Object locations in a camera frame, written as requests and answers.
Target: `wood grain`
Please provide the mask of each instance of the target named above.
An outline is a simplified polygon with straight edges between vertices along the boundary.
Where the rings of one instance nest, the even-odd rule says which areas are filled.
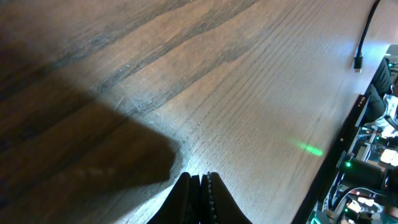
[[[183,171],[288,223],[398,1],[0,1],[0,220],[145,223]]]

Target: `cable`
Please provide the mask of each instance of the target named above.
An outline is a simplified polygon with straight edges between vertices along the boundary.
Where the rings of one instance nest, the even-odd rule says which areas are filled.
[[[336,208],[340,205],[340,203],[343,201],[343,199],[352,191],[352,190],[357,190],[357,189],[362,189],[362,190],[367,190],[368,192],[377,194],[377,195],[384,195],[383,193],[380,193],[377,190],[372,190],[372,189],[367,189],[366,187],[350,187],[347,190],[343,191],[341,195],[338,196],[336,201],[334,202],[333,206],[331,207],[331,211],[334,212]]]
[[[359,72],[361,72],[361,70],[362,70],[362,61],[363,61],[362,46],[363,46],[363,42],[365,41],[366,33],[368,32],[369,25],[371,24],[374,11],[376,11],[376,8],[377,8],[377,5],[379,4],[379,2],[380,2],[380,0],[375,0],[375,2],[373,3],[371,12],[369,13],[369,16],[368,16],[368,21],[366,21],[365,29],[363,30],[363,33],[362,33],[362,36],[361,36],[361,40],[359,41],[358,51],[356,52],[356,56],[355,56],[355,59],[354,59],[354,69],[359,69]]]

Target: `wooden table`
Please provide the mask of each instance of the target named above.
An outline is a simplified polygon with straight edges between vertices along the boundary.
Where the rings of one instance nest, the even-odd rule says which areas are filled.
[[[0,1],[0,220],[145,223],[183,171],[294,217],[398,1]]]

